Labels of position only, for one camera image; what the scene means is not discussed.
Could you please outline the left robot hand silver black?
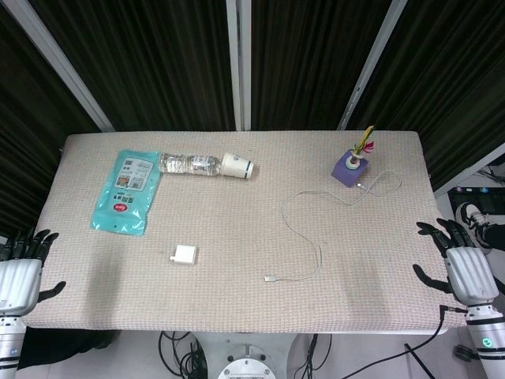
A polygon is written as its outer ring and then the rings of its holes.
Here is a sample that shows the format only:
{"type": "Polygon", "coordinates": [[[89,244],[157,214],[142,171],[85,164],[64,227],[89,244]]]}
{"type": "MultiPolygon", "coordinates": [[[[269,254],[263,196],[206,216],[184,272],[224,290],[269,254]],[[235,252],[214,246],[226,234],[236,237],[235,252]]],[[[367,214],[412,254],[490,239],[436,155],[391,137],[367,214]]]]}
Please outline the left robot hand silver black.
{"type": "Polygon", "coordinates": [[[59,233],[32,228],[18,231],[1,245],[1,317],[22,317],[37,304],[59,295],[65,281],[40,289],[43,267],[59,233]]]}

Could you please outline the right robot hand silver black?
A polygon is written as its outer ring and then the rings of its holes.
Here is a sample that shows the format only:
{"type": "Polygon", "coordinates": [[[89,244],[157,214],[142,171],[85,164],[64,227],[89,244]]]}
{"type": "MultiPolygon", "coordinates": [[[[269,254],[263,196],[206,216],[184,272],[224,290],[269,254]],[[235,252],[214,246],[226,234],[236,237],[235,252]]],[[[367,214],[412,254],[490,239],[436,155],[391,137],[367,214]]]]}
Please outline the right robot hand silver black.
{"type": "Polygon", "coordinates": [[[417,278],[427,287],[452,294],[464,306],[493,303],[499,295],[488,262],[462,225],[453,220],[438,219],[440,230],[429,223],[417,222],[419,235],[432,238],[443,258],[447,280],[434,280],[420,265],[414,265],[417,278]]]}

